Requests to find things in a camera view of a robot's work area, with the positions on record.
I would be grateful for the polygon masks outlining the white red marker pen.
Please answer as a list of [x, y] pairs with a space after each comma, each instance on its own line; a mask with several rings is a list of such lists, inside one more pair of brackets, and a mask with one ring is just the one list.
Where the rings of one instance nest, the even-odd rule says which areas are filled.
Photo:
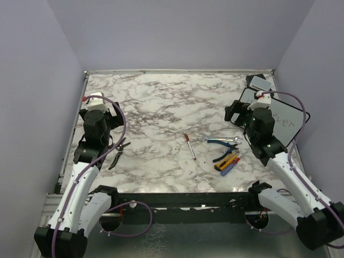
[[187, 142], [187, 144], [188, 144], [188, 147], [189, 147], [189, 150], [190, 150], [190, 153], [191, 153], [191, 155], [192, 155], [192, 158], [193, 158], [193, 160], [197, 160], [197, 158], [196, 158], [196, 155], [195, 155], [195, 152], [194, 152], [194, 150], [193, 150], [193, 148], [192, 148], [192, 146], [191, 146], [191, 143], [190, 143], [190, 141], [189, 142]]

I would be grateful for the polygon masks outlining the red marker cap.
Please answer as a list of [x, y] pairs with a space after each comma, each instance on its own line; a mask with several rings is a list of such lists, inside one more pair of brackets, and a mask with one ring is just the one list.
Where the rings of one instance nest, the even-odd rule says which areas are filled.
[[185, 137], [185, 139], [186, 139], [186, 141], [187, 141], [187, 142], [189, 142], [189, 141], [190, 141], [190, 140], [189, 140], [189, 137], [188, 137], [188, 135], [187, 135], [187, 134], [185, 134], [185, 135], [184, 135], [184, 137]]

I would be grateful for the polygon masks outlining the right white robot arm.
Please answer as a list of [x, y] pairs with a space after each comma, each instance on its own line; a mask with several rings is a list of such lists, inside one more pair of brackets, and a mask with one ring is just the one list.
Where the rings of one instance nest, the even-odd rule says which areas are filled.
[[225, 107], [225, 121], [234, 114], [236, 126], [248, 136], [251, 150], [261, 163], [282, 181], [295, 199], [282, 196], [269, 184], [255, 183], [249, 188], [247, 204], [275, 212], [297, 233], [305, 247], [315, 250], [343, 237], [343, 204], [334, 203], [317, 189], [294, 163], [290, 152], [274, 136], [275, 120], [268, 107], [251, 109], [235, 100]]

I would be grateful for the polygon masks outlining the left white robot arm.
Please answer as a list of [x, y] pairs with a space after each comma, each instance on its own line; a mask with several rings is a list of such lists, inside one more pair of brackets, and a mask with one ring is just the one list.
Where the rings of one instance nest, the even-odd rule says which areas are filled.
[[111, 131], [126, 126], [126, 119], [117, 102], [113, 116], [105, 101], [91, 98], [79, 111], [84, 133], [74, 151], [69, 182], [56, 211], [46, 226], [38, 227], [34, 240], [43, 257], [83, 257], [88, 236], [103, 212], [113, 212], [119, 204], [116, 188], [101, 186], [95, 200], [86, 201], [106, 156], [124, 139], [115, 142]]

